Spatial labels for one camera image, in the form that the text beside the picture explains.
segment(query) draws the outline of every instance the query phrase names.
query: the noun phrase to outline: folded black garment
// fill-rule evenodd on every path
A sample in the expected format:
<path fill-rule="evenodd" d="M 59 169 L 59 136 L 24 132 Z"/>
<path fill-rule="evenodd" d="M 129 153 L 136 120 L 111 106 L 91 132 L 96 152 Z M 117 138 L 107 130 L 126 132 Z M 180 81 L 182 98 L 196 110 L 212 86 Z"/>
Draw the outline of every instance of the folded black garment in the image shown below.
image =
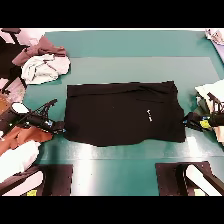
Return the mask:
<path fill-rule="evenodd" d="M 184 142 L 177 92 L 173 81 L 68 85 L 64 137 L 95 146 Z"/>

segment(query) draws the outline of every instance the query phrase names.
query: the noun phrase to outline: table surface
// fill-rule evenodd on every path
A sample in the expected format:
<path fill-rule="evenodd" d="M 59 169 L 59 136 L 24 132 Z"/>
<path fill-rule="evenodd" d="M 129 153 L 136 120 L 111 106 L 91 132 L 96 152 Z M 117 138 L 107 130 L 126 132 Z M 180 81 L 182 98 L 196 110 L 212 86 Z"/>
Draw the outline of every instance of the table surface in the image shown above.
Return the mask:
<path fill-rule="evenodd" d="M 194 86 L 224 78 L 222 61 L 204 32 L 81 31 L 46 36 L 56 46 L 66 48 L 71 70 L 54 82 L 28 86 L 24 103 L 36 109 L 58 98 L 50 112 L 56 120 L 64 116 L 67 84 L 156 82 L 172 78 L 187 113 L 196 107 Z M 157 162 L 209 161 L 213 173 L 224 181 L 223 147 L 214 133 L 191 129 L 186 132 L 185 143 L 146 140 L 116 147 L 69 142 L 58 135 L 41 146 L 37 163 L 73 164 L 72 195 L 158 195 Z"/>

